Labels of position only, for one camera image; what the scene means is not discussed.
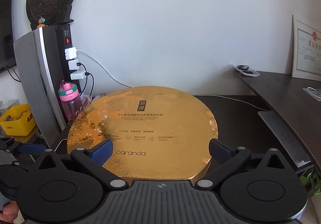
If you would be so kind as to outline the person's hand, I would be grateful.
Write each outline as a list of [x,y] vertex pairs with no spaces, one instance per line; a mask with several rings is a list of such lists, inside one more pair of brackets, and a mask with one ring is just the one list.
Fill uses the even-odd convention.
[[10,201],[3,207],[0,213],[1,221],[7,223],[14,223],[14,220],[18,217],[18,206],[15,201]]

